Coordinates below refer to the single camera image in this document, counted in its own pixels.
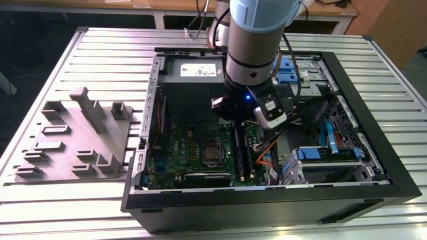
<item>motherboard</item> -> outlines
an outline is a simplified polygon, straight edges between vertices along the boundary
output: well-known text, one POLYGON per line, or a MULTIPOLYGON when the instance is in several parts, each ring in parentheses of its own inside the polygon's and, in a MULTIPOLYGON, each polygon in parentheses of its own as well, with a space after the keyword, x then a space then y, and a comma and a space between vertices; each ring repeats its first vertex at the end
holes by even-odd
MULTIPOLYGON (((247 124, 244 131, 247 147, 252 149, 252 145, 259 142, 256 126, 247 124)), ((172 125, 167 155, 151 158, 148 188, 212 188, 259 184, 263 178, 244 178, 236 174, 239 161, 234 141, 232 123, 172 125)))

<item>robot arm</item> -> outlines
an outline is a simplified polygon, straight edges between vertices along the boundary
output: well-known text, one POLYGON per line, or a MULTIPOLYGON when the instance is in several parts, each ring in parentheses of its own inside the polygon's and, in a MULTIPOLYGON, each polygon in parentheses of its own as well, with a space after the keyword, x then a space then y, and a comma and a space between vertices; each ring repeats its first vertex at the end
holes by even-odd
POLYGON ((300 0, 230 1, 224 96, 212 104, 226 119, 243 122, 255 115, 264 129, 287 120, 270 75, 284 28, 300 4, 300 0))

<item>blue plastic latch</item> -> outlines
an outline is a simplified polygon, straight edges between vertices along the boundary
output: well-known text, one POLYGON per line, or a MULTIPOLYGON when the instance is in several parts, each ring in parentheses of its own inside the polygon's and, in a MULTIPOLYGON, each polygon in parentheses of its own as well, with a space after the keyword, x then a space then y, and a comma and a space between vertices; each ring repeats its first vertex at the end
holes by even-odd
POLYGON ((294 65, 287 57, 282 57, 279 72, 276 75, 279 84, 298 84, 298 77, 295 74, 294 65))
POLYGON ((282 175, 286 174, 286 171, 288 170, 290 165, 291 165, 290 162, 287 162, 286 165, 283 166, 283 168, 282 168, 282 175))
POLYGON ((334 136, 334 127, 332 127, 332 123, 330 121, 326 121, 322 124, 320 127, 320 144, 324 146, 324 132, 327 132, 327 141, 328 141, 328 145, 331 146, 331 151, 332 154, 338 154, 339 153, 339 149, 336 148, 336 144, 335 144, 335 136, 334 136))
POLYGON ((303 160, 304 159, 304 153, 300 149, 296 150, 296 155, 298 155, 298 159, 303 160))
POLYGON ((356 159, 362 159, 362 157, 363 157, 362 149, 358 148, 358 147, 354 147, 354 148, 352 148, 352 152, 354 152, 355 158, 356 158, 356 159))
POLYGON ((320 159, 320 153, 318 148, 300 148, 300 150, 304 152, 306 159, 320 159))

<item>aluminum extrusion table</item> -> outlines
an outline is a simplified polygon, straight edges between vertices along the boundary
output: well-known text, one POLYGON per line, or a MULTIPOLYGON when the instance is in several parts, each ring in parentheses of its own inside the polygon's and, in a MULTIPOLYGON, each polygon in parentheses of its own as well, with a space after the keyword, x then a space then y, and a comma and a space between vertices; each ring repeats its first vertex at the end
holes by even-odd
MULTIPOLYGON (((61 184, 4 184, 13 178, 21 151, 29 148, 40 109, 48 100, 68 107, 69 90, 89 89, 103 106, 124 101, 136 112, 128 133, 125 162, 137 146, 145 89, 155 47, 204 48, 205 33, 192 40, 181 30, 79 28, 0 160, 0 236, 19 239, 115 239, 152 236, 120 212, 124 178, 61 184)), ((366 101, 424 196, 383 207, 342 224, 180 232, 184 239, 424 239, 427 238, 426 101, 374 41, 360 36, 288 34, 295 51, 332 51, 366 101)))

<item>label sticker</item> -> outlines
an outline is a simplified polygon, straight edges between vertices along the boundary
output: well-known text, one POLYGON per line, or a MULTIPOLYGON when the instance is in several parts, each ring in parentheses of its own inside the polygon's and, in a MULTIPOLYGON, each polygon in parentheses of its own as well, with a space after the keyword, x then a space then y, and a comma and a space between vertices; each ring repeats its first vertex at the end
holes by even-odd
POLYGON ((124 2, 131 2, 131 0, 105 0, 105 3, 124 3, 124 2))
POLYGON ((278 173, 274 169, 270 169, 270 175, 272 176, 274 180, 278 180, 278 173))
POLYGON ((180 65, 181 77, 216 77, 215 63, 184 63, 180 65))
POLYGON ((151 9, 152 8, 152 6, 148 6, 148 5, 133 5, 132 7, 136 9, 151 9))
POLYGON ((266 103, 266 108, 268 111, 274 110, 276 108, 275 101, 270 101, 266 103))
POLYGON ((342 16, 356 16, 358 13, 342 12, 340 15, 342 15, 342 16))

